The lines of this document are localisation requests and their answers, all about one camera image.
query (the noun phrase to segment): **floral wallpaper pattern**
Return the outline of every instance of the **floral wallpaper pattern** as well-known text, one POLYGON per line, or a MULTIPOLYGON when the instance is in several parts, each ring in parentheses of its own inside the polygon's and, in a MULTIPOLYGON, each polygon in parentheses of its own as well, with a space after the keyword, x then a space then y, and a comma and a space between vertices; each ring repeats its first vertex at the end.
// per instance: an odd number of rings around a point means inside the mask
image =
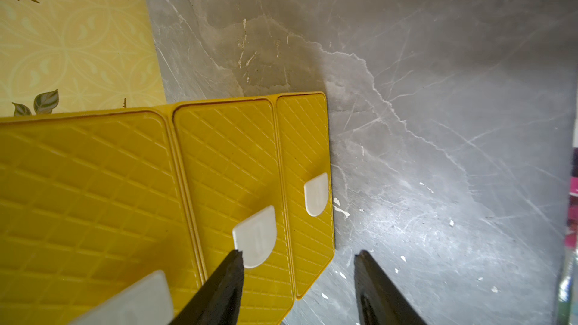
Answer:
POLYGON ((145 0, 0 0, 0 116, 58 88, 54 112, 165 104, 145 0))

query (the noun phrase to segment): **white paint speck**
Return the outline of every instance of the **white paint speck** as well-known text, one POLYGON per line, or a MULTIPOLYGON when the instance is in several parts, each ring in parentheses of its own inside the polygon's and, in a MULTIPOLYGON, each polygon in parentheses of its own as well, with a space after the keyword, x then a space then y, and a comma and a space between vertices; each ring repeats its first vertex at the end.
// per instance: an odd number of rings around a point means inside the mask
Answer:
POLYGON ((245 54, 245 43, 247 43, 247 34, 245 34, 245 38, 243 38, 243 42, 241 43, 241 57, 239 57, 239 61, 237 62, 237 64, 239 65, 239 68, 241 68, 241 61, 243 60, 243 54, 245 54))
POLYGON ((434 192, 432 191, 432 189, 429 188, 428 186, 426 186, 423 182, 420 182, 420 184, 421 184, 423 187, 425 187, 425 188, 427 188, 428 190, 430 190, 431 193, 434 193, 434 192))
POLYGON ((289 79, 287 79, 287 69, 283 66, 283 72, 285 73, 285 84, 289 85, 289 79))
POLYGON ((343 211, 342 209, 340 209, 339 207, 337 207, 337 206, 335 206, 335 205, 333 206, 333 208, 335 208, 335 210, 336 210, 337 212, 343 213, 343 214, 345 215, 345 218, 348 218, 348 217, 350 216, 349 212, 343 211))

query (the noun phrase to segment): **yellow plastic tray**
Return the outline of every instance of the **yellow plastic tray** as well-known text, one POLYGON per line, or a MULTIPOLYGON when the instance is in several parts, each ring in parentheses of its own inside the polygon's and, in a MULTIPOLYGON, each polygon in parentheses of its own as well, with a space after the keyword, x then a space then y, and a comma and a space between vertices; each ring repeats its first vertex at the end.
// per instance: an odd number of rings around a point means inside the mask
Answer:
POLYGON ((199 289, 170 134, 155 110, 0 122, 0 322, 67 323, 155 270, 199 289))
POLYGON ((331 176, 328 204, 321 215, 307 214, 303 193, 309 179, 331 174, 327 102, 323 94, 280 96, 277 114, 295 295, 301 299, 335 253, 331 176))
POLYGON ((331 200, 303 198, 330 174, 322 93, 2 119, 0 152, 1 322, 66 323, 159 269, 178 312, 271 204, 239 323, 281 322, 334 254, 331 200))

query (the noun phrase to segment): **marble tile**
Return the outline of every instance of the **marble tile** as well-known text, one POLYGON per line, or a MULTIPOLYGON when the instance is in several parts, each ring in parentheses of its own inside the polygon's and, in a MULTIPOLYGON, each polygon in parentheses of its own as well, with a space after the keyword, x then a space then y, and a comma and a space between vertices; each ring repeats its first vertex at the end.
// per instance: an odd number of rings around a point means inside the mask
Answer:
POLYGON ((335 213, 335 260, 288 325, 359 321, 361 249, 430 324, 550 321, 578 0, 147 1, 169 102, 328 96, 351 216, 335 213))

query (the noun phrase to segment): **white rounded clip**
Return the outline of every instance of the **white rounded clip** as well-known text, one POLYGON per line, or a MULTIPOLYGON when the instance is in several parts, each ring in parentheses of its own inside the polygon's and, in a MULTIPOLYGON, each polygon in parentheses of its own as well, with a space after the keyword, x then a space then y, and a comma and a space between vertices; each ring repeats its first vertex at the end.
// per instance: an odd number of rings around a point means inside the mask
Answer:
POLYGON ((316 217, 323 213, 329 201, 329 177, 327 172, 307 181, 303 186, 305 191, 305 209, 310 216, 316 217))
POLYGON ((166 325, 174 314, 165 273, 157 270, 68 325, 166 325))
POLYGON ((243 266, 254 268, 264 263, 277 242, 275 208, 268 206, 233 228, 235 249, 243 252, 243 266))

